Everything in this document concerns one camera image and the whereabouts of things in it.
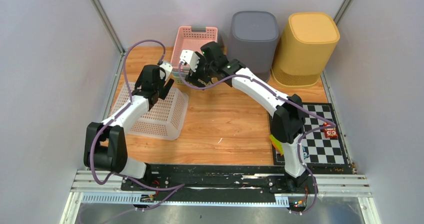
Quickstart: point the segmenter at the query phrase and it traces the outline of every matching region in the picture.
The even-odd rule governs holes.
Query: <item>pink basket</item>
[[[184,49],[201,52],[200,47],[206,43],[216,42],[217,40],[218,28],[216,27],[180,26],[172,52],[172,67],[174,70],[178,69],[180,55]]]

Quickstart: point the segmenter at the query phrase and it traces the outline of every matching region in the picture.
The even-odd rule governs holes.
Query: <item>wooden tabletop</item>
[[[166,48],[166,61],[171,61],[172,47]],[[135,82],[144,65],[156,64],[161,47],[136,47],[126,62],[128,80]],[[121,74],[117,98],[124,84]],[[296,93],[303,102],[327,103],[321,80],[306,89],[285,89],[271,78],[277,90]],[[243,92],[220,84],[208,90],[194,90],[174,84],[188,94],[188,110],[181,134],[176,140],[161,140],[127,135],[128,155],[146,163],[167,164],[233,164],[272,165],[268,113]]]

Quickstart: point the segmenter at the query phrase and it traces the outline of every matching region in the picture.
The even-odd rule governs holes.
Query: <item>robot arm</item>
[[[191,50],[182,51],[180,62],[190,67],[185,80],[197,87],[205,87],[203,83],[210,82],[212,78],[226,79],[227,85],[246,93],[264,107],[272,116],[271,134],[281,142],[284,150],[287,177],[293,180],[296,187],[300,187],[308,177],[299,160],[297,147],[304,131],[306,114],[278,97],[302,106],[301,98],[297,95],[288,96],[270,87],[238,60],[228,61],[216,42],[205,44],[201,51],[202,54]]]
[[[86,167],[90,167],[90,152],[97,132],[109,123],[95,141],[93,154],[95,168],[137,179],[151,174],[148,164],[128,157],[125,133],[128,133],[134,123],[147,113],[159,98],[166,98],[174,83],[172,79],[166,83],[171,72],[172,65],[166,61],[160,65],[144,66],[135,83],[135,90],[131,93],[132,101],[129,99],[118,111],[102,122],[92,122],[88,125],[84,149],[84,165]],[[108,146],[100,145],[100,142],[106,140],[109,142]]]

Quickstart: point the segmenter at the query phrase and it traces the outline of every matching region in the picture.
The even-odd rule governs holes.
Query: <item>gray bin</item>
[[[266,11],[240,11],[232,16],[227,57],[244,63],[258,78],[270,79],[279,41],[274,15]]]

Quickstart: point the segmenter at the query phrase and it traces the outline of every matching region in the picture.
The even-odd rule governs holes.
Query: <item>checkerboard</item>
[[[336,120],[333,106],[331,103],[304,103],[303,107],[310,112],[316,113],[318,116],[328,119],[332,122]],[[305,119],[305,132],[322,126],[323,121],[308,116]],[[302,146],[305,148],[305,162],[313,166],[338,166],[348,164],[346,153],[340,137],[339,129],[337,128],[338,138],[326,138],[323,131],[314,131],[308,134],[302,140]],[[284,155],[272,147],[274,165],[284,166]]]

